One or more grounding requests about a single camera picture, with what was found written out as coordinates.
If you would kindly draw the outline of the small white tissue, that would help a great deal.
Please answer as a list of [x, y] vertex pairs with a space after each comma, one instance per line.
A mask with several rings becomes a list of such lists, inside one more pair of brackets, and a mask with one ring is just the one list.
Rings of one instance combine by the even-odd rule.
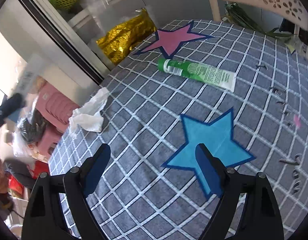
[[72, 137], [76, 136], [79, 127], [88, 132], [102, 131], [104, 117], [100, 112], [106, 106], [109, 94], [106, 87], [101, 88], [82, 107], [73, 110], [69, 118], [69, 134]]

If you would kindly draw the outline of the green hand cream tube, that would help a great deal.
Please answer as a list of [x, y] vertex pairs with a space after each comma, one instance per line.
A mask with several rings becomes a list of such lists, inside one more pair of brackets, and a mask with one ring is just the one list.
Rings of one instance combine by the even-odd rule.
[[158, 69], [167, 74], [193, 79], [234, 92], [237, 74], [209, 64], [159, 59]]

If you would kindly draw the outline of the pink plastic stool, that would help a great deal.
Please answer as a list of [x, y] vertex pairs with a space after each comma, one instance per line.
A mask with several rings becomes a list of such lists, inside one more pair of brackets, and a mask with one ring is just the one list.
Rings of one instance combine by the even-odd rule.
[[50, 149], [57, 145], [69, 126], [69, 118], [79, 106], [58, 91], [50, 83], [40, 90], [35, 109], [48, 121], [42, 138], [38, 142], [39, 153], [49, 158]]

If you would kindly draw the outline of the grey checked star tablecloth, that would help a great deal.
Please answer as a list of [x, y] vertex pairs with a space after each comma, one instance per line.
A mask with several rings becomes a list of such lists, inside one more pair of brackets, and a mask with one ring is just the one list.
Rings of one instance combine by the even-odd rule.
[[101, 133], [64, 134], [53, 175], [80, 166], [106, 143], [111, 156], [87, 202], [109, 239], [198, 239], [217, 206], [200, 175], [196, 145], [226, 167], [267, 176], [285, 238], [308, 212], [308, 61], [281, 42], [231, 24], [177, 21], [208, 39], [183, 44], [177, 61], [236, 75], [233, 90], [161, 72], [158, 50], [138, 46], [102, 83]]

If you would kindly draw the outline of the green leek stalks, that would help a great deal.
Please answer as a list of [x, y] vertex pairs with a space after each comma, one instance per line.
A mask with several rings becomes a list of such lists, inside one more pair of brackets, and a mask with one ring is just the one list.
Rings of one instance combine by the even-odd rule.
[[264, 31], [263, 28], [252, 18], [250, 18], [237, 3], [226, 4], [225, 9], [229, 19], [241, 27], [257, 31], [272, 38], [291, 38], [293, 36], [291, 33], [277, 32], [279, 28], [274, 28], [270, 31]]

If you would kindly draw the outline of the gold foil bag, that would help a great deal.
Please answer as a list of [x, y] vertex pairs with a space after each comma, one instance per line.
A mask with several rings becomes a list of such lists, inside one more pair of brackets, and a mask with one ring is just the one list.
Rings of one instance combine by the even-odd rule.
[[136, 16], [119, 23], [105, 36], [96, 40], [104, 55], [115, 66], [121, 63], [138, 44], [157, 30], [146, 8], [136, 11]]

